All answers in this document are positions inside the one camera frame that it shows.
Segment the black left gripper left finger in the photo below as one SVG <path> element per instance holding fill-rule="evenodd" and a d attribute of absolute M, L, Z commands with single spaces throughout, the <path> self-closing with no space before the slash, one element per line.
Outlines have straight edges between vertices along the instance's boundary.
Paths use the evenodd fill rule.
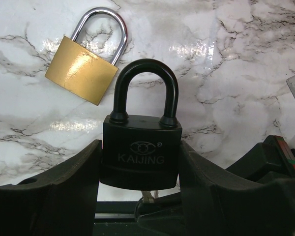
<path fill-rule="evenodd" d="M 0 186 L 0 236 L 91 236 L 102 142 L 20 183 Z"/>

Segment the black padlock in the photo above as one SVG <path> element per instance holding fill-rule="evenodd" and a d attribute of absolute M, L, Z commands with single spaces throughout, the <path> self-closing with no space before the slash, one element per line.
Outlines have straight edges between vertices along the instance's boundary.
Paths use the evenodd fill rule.
<path fill-rule="evenodd" d="M 141 73 L 159 76 L 166 86 L 161 118 L 129 115 L 126 112 L 128 87 Z M 114 106 L 103 122 L 103 156 L 100 182 L 140 191 L 175 187 L 182 127 L 177 120 L 178 83 L 173 71 L 155 59 L 138 59 L 119 74 Z"/>

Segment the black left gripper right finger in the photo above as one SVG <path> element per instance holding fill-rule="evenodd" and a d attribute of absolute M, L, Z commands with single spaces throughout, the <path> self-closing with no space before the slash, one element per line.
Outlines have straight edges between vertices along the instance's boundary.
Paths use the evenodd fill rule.
<path fill-rule="evenodd" d="M 181 142 L 179 181 L 189 236 L 295 236 L 295 178 L 249 181 Z"/>

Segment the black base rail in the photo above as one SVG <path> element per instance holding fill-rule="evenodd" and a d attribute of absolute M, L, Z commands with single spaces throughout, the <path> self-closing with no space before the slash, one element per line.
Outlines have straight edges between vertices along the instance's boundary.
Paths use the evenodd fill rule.
<path fill-rule="evenodd" d="M 152 203 L 98 202 L 94 236 L 185 236 L 180 193 L 156 198 Z"/>

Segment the brass padlock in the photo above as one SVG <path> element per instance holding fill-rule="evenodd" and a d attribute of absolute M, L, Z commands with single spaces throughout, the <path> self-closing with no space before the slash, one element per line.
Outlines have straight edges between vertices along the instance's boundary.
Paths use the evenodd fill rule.
<path fill-rule="evenodd" d="M 110 62 L 77 43 L 78 36 L 87 21 L 96 14 L 112 17 L 120 27 L 121 41 Z M 107 7 L 96 7 L 79 20 L 70 38 L 64 36 L 45 77 L 84 100 L 99 105 L 118 68 L 128 40 L 127 27 L 122 17 Z"/>

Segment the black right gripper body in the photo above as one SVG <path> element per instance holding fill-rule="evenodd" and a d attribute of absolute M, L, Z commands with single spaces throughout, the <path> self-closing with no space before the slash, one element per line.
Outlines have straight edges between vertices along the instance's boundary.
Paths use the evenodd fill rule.
<path fill-rule="evenodd" d="M 295 148 L 291 148 L 283 137 L 269 135 L 226 170 L 257 183 L 295 178 Z"/>

